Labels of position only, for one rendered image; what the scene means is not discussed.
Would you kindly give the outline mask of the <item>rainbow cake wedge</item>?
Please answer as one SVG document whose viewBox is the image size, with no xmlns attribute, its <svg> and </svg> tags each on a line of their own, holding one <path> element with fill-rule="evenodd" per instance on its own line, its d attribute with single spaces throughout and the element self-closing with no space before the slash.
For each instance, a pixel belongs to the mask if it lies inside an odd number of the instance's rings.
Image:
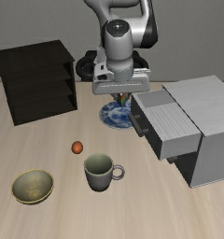
<svg viewBox="0 0 224 239">
<path fill-rule="evenodd" d="M 117 102 L 120 106 L 124 106 L 129 99 L 128 93 L 119 93 Z"/>
</svg>

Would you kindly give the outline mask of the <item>blue and white plate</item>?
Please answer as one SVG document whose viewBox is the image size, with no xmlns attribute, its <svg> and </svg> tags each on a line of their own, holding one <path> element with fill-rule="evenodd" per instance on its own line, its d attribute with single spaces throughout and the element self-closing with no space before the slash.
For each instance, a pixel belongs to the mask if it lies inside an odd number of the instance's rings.
<svg viewBox="0 0 224 239">
<path fill-rule="evenodd" d="M 130 101 L 127 101 L 125 106 L 120 106 L 117 101 L 113 101 L 101 108 L 99 118 L 104 125 L 123 130 L 132 127 L 131 121 L 129 120 L 130 113 Z"/>
</svg>

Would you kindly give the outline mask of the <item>open grey drawer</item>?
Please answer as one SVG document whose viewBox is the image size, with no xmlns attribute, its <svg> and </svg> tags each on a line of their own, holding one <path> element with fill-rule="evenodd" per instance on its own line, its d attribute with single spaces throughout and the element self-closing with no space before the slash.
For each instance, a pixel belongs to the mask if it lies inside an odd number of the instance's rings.
<svg viewBox="0 0 224 239">
<path fill-rule="evenodd" d="M 167 90 L 133 93 L 129 119 L 159 160 L 198 149 L 201 132 Z"/>
</svg>

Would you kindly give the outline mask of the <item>small orange fruit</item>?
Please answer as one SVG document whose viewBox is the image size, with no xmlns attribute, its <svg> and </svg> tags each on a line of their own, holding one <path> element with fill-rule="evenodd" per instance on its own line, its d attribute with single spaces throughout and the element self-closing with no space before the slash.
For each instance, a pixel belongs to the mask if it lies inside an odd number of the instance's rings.
<svg viewBox="0 0 224 239">
<path fill-rule="evenodd" d="M 71 146 L 72 152 L 75 154 L 79 154 L 83 150 L 83 145 L 80 141 L 75 141 Z"/>
</svg>

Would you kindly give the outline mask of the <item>tall dark slatted rack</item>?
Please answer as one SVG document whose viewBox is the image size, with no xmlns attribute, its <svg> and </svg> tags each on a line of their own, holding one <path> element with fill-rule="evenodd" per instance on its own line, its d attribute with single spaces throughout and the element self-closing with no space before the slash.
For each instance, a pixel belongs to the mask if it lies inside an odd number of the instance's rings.
<svg viewBox="0 0 224 239">
<path fill-rule="evenodd" d="M 77 109 L 74 58 L 59 40 L 0 50 L 0 78 L 16 125 Z"/>
</svg>

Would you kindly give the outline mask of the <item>grey-green mug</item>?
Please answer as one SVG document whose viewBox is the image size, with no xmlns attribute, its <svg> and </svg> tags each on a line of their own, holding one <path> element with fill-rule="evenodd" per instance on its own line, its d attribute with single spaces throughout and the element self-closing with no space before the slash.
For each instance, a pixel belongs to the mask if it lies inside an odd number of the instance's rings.
<svg viewBox="0 0 224 239">
<path fill-rule="evenodd" d="M 90 188 L 97 192 L 107 190 L 111 180 L 121 180 L 125 175 L 124 168 L 103 153 L 90 155 L 84 161 L 84 172 Z"/>
</svg>

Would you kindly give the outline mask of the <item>grey cabinet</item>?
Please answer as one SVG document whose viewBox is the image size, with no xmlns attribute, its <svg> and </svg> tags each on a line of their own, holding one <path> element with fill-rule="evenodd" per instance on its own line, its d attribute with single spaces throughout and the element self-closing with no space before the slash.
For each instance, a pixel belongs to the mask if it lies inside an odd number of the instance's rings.
<svg viewBox="0 0 224 239">
<path fill-rule="evenodd" d="M 166 83 L 169 92 L 202 133 L 196 152 L 175 165 L 192 188 L 224 179 L 224 83 L 216 76 Z"/>
</svg>

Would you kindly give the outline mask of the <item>olive green bowl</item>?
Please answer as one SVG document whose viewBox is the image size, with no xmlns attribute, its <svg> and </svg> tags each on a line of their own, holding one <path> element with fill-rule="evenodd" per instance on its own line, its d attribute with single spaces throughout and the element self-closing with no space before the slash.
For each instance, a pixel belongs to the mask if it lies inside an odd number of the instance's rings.
<svg viewBox="0 0 224 239">
<path fill-rule="evenodd" d="M 39 204 L 45 201 L 54 188 L 53 176 L 41 169 L 19 174 L 11 185 L 12 196 L 21 204 Z"/>
</svg>

